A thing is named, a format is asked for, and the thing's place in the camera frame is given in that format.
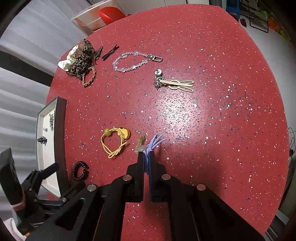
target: black spiral hair tie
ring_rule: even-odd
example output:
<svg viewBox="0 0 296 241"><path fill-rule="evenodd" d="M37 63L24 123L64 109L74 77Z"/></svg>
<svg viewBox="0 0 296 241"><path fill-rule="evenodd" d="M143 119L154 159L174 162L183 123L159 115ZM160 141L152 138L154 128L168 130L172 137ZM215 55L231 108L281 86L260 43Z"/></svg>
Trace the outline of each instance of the black spiral hair tie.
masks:
<svg viewBox="0 0 296 241"><path fill-rule="evenodd" d="M83 167L83 171L80 177L77 177L78 170ZM84 181L89 176L89 166L84 161L78 161L73 167L72 176L74 181Z"/></svg>

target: yellow hair tie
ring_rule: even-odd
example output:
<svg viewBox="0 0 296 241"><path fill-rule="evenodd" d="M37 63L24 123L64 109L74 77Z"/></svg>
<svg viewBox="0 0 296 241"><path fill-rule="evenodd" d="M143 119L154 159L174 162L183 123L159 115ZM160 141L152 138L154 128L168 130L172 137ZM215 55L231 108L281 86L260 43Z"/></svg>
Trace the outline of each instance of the yellow hair tie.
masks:
<svg viewBox="0 0 296 241"><path fill-rule="evenodd" d="M120 146L115 150L111 151L105 144L104 144L104 137L111 136L113 131L117 131L117 134L120 136ZM109 154L108 158L112 158L120 153L122 147L127 143L126 140L130 137L130 131L126 128L112 128L112 129L105 129L104 134L101 137L102 146L107 154Z"/></svg>

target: yellow elastic band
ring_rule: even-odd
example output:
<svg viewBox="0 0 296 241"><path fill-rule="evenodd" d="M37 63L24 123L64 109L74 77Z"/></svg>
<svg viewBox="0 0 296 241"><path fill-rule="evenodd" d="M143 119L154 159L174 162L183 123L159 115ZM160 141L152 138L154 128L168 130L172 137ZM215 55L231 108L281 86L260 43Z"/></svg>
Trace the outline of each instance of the yellow elastic band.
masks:
<svg viewBox="0 0 296 241"><path fill-rule="evenodd" d="M115 151L111 151L111 150L110 150L110 149L104 144L104 137L106 136L106 135L105 135L106 130L108 130L109 132L117 131L117 133L118 133L118 135L119 135L119 137L120 137L120 146L119 146ZM114 157L114 156L116 156L118 153L120 153L122 147L123 147L127 142L126 142L125 139L124 139L124 134L121 132L121 130L120 130L119 128L112 128L112 129L110 129L110 130L109 130L109 129L106 129L106 130L105 130L104 134L103 134L102 137L101 137L101 142L102 142L102 146L103 146L105 152L106 152L107 154L109 154L108 158L111 159L112 157Z"/></svg>

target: red object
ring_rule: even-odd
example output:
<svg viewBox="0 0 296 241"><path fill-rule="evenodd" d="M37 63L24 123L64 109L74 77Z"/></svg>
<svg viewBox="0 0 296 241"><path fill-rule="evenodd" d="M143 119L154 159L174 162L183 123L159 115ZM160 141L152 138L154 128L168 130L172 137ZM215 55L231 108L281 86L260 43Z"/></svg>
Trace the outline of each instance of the red object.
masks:
<svg viewBox="0 0 296 241"><path fill-rule="evenodd" d="M87 184L109 184L137 161L134 149L141 135L151 140L164 133L166 141L155 155L167 172L190 185L207 185L264 233L284 191L289 141L275 78L243 27L220 7L184 4L134 14L87 39L95 49L120 48L98 61L96 79L87 88L57 68L47 102L56 96L68 100L68 175L82 160L90 166ZM126 73L113 69L118 56L135 50L163 61ZM118 66L142 59L128 56ZM156 90L156 69L168 80L194 80L194 92ZM108 159L100 138L113 126L129 128L131 137L122 153ZM118 148L118 135L105 144ZM147 179L144 201L126 204L122 241L171 240L167 205L150 202Z"/></svg>
<svg viewBox="0 0 296 241"><path fill-rule="evenodd" d="M104 7L99 10L99 15L106 25L126 17L124 13L116 7Z"/></svg>

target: silver screw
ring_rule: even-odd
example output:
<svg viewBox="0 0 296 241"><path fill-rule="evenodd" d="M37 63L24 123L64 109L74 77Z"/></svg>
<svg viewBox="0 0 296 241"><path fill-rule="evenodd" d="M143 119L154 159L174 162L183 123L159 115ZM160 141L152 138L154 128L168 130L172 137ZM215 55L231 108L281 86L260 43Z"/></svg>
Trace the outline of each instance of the silver screw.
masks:
<svg viewBox="0 0 296 241"><path fill-rule="evenodd" d="M170 175L169 175L169 174L163 174L163 175L161 176L161 178L162 178L163 180L167 181L167 180L170 180Z"/></svg>
<svg viewBox="0 0 296 241"><path fill-rule="evenodd" d="M96 190L96 185L94 185L94 184L90 184L90 185L88 185L88 186L87 186L87 190L90 191L90 192Z"/></svg>
<svg viewBox="0 0 296 241"><path fill-rule="evenodd" d="M132 177L131 177L131 175L124 175L124 176L122 177L122 179L123 179L124 181L130 181L130 180L132 179Z"/></svg>
<svg viewBox="0 0 296 241"><path fill-rule="evenodd" d="M163 74L163 72L162 72L161 69L157 69L157 70L155 70L155 75L156 75L156 76L162 76L162 74Z"/></svg>
<svg viewBox="0 0 296 241"><path fill-rule="evenodd" d="M196 186L196 189L197 189L198 191L204 191L204 190L206 190L206 186L203 185L203 184L198 184L198 185Z"/></svg>

